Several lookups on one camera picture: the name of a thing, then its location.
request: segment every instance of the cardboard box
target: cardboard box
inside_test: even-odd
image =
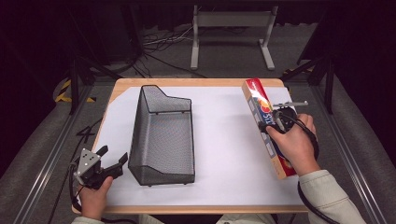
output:
[[[260,121],[264,122],[265,124],[275,124],[272,114],[272,105],[268,100],[260,80],[258,78],[247,79],[242,86],[242,90],[245,94],[247,103],[257,125],[259,126]],[[262,140],[264,141],[264,144],[270,155],[272,164],[275,167],[277,177],[279,179],[283,179],[287,176],[296,175],[290,162],[286,160],[280,152],[276,142],[273,141],[268,134],[261,134]]]

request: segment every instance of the black mesh wastebasket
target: black mesh wastebasket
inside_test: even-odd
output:
[[[141,186],[194,182],[190,99],[141,87],[128,168]]]

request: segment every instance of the hand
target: hand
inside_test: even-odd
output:
[[[112,183],[113,177],[108,176],[99,189],[83,188],[81,190],[79,198],[81,199],[81,215],[83,217],[101,220],[106,208],[107,192]]]
[[[313,134],[316,134],[312,116],[299,114],[297,118],[302,121]],[[314,157],[314,147],[308,135],[300,126],[297,124],[293,125],[287,133],[279,133],[270,126],[266,128],[266,131],[279,146],[283,155],[291,162],[297,175],[306,175],[320,170]]]

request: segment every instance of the sleeve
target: sleeve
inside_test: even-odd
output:
[[[72,224],[105,224],[105,223],[88,217],[76,217],[73,220]]]
[[[355,204],[328,171],[300,176],[300,186],[306,199],[327,217],[339,223],[365,223]],[[312,212],[308,217],[310,223],[326,223]]]

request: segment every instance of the person's left hand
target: person's left hand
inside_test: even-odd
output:
[[[81,199],[81,215],[101,220],[106,208],[107,192],[113,183],[113,177],[108,176],[99,189],[83,188],[79,193]]]

